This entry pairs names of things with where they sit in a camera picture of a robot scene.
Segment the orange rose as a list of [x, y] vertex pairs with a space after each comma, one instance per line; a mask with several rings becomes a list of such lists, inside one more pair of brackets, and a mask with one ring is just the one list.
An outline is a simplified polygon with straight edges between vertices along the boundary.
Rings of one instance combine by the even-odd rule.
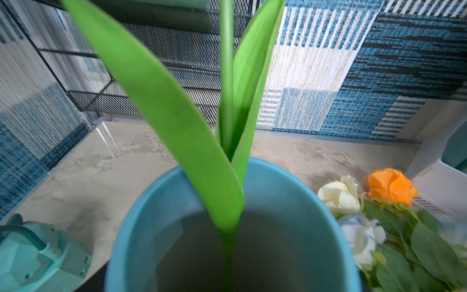
[[370, 198], [410, 206], [419, 191], [403, 173], [395, 169], [376, 170], [366, 178]]

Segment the orange red tulip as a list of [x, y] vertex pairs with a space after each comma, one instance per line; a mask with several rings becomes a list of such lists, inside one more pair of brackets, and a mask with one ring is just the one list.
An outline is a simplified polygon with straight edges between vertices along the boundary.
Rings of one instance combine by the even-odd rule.
[[[78, 27], [71, 6], [62, 5]], [[233, 287], [235, 236], [245, 208], [244, 181], [284, 1], [265, 1], [234, 46], [233, 2], [220, 3], [221, 97], [212, 128], [177, 84], [145, 86], [126, 78], [126, 93], [179, 162], [220, 233], [225, 251], [225, 289]]]

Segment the blue cylindrical vase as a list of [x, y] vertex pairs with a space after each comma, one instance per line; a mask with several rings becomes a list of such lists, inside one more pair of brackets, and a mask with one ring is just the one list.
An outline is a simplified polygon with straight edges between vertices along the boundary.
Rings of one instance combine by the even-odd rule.
[[291, 173], [251, 158], [232, 229], [214, 225], [180, 167], [136, 200], [117, 234], [107, 292], [359, 292], [328, 208]]

